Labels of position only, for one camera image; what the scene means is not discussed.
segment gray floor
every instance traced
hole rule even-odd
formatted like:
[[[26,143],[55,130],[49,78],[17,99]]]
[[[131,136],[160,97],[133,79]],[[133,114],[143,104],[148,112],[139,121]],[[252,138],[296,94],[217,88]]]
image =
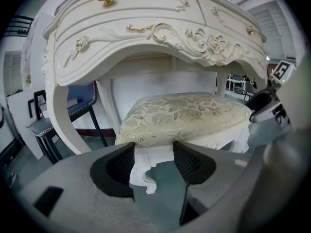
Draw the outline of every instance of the gray floor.
[[[237,99],[241,102],[244,96],[227,91],[226,97]],[[281,128],[274,118],[253,125],[248,139],[248,152],[252,153],[257,146],[266,145],[289,130],[291,130],[289,127]],[[98,137],[83,137],[83,139],[92,150],[103,147]],[[113,145],[115,138],[108,137],[106,140],[109,145]],[[62,141],[57,141],[56,146],[64,158],[74,155]],[[18,174],[18,180],[14,184],[12,191],[18,193],[26,184],[50,166],[51,163],[45,156],[37,160],[27,147],[23,147],[10,165],[5,167],[7,173],[16,172]],[[186,192],[185,182],[173,162],[160,163],[152,168],[148,174],[157,180],[157,190],[154,194],[148,195],[145,192],[145,187],[132,186],[135,203],[158,226],[160,232],[178,228]]]

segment curved table leg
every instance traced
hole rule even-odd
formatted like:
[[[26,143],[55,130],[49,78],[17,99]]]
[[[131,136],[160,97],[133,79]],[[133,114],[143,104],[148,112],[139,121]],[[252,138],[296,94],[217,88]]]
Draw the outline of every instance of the curved table leg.
[[[67,111],[68,87],[47,87],[47,109],[53,127],[62,141],[75,153],[91,151],[74,128]]]
[[[216,95],[219,97],[225,96],[225,86],[227,84],[228,74],[226,72],[217,72],[217,91]]]
[[[112,99],[111,80],[105,78],[97,80],[97,88],[102,104],[106,111],[108,121],[112,125],[114,132],[118,134],[120,121],[118,119],[116,108]]]

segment dark blue upholstered chair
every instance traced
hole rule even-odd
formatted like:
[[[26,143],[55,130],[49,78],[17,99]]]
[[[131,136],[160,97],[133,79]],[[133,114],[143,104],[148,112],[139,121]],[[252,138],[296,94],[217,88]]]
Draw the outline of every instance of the dark blue upholstered chair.
[[[38,104],[38,97],[43,96],[46,100],[45,90],[34,92],[34,99],[28,101],[28,109],[30,118],[33,117],[31,111],[31,103],[35,104],[35,114],[37,121],[34,122],[30,130],[36,136],[38,144],[42,150],[42,152],[50,159],[50,161],[54,164],[63,157],[57,150],[52,137],[57,135],[56,131],[53,128],[53,125],[49,118],[41,117],[41,111]],[[107,147],[107,143],[104,137],[101,134],[100,127],[96,120],[92,105],[95,104],[97,100],[97,87],[95,82],[92,82],[89,85],[72,85],[69,87],[68,92],[68,100],[76,98],[78,104],[68,108],[68,114],[73,122],[78,119],[85,113],[89,112],[92,118],[92,121],[95,125],[95,128],[98,132],[98,135],[105,147]]]

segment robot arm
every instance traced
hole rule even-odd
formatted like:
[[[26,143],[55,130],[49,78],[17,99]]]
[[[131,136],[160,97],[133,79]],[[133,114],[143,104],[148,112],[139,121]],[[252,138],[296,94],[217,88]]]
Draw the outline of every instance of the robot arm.
[[[245,104],[253,111],[250,117],[251,122],[260,123],[273,117],[279,123],[282,122],[282,118],[286,117],[286,112],[276,92],[288,81],[295,70],[296,67],[292,63],[283,60],[279,62],[268,79],[267,87],[256,93]]]

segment stool cushion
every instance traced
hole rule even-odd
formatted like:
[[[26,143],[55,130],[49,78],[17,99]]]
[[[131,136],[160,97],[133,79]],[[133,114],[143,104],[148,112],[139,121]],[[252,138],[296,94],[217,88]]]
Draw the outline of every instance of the stool cushion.
[[[116,144],[153,147],[204,138],[248,121],[251,113],[239,102],[206,92],[142,98],[123,120]]]

